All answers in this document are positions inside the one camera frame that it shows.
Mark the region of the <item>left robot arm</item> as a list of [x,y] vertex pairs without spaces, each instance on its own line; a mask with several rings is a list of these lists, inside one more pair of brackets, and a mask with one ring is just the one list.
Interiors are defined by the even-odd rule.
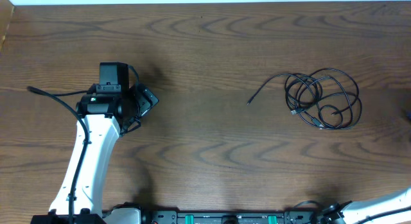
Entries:
[[158,104],[142,83],[129,84],[136,70],[121,62],[102,62],[99,82],[81,92],[75,108],[35,87],[30,92],[47,96],[70,111],[77,120],[76,140],[66,175],[47,214],[34,215],[32,223],[148,223],[140,207],[124,203],[105,212],[103,188],[117,140],[141,126],[141,118]]

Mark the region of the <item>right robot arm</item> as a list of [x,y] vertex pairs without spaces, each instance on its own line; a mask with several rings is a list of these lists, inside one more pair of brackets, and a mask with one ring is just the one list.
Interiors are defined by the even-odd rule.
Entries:
[[410,221],[410,188],[367,201],[336,204],[317,215],[320,224],[391,224]]

